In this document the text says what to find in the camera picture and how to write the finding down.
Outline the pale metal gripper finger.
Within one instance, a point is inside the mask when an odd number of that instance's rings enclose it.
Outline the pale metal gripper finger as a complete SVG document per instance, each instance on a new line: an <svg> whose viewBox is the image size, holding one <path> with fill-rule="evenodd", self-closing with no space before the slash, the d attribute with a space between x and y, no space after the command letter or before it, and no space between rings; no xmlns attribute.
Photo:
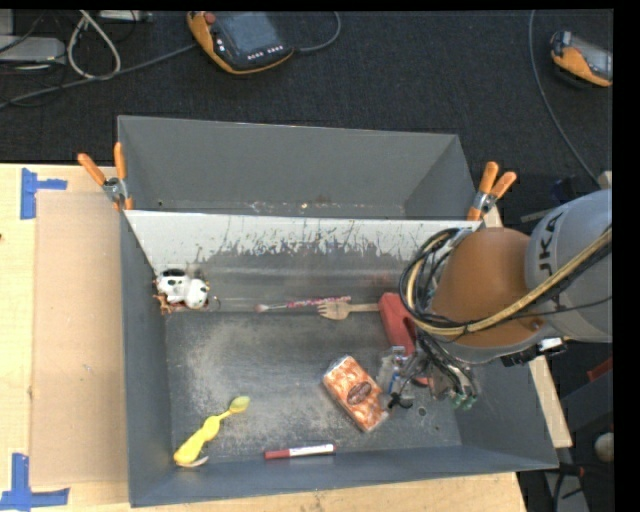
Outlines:
<svg viewBox="0 0 640 512"><path fill-rule="evenodd" d="M391 347L391 366L394 373L415 373L418 355L415 350L409 351L404 346Z"/></svg>
<svg viewBox="0 0 640 512"><path fill-rule="evenodd" d="M378 384L382 390L381 405L384 408L412 408L415 398L405 392L408 380L396 370L380 374Z"/></svg>

